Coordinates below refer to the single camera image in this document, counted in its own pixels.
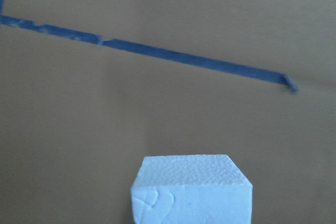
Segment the light blue foam block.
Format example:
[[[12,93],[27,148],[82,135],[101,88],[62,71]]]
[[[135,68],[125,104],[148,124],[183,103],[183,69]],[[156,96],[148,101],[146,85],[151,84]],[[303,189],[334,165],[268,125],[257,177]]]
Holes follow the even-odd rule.
[[[227,155],[146,156],[131,202],[134,223],[251,223],[253,186]]]

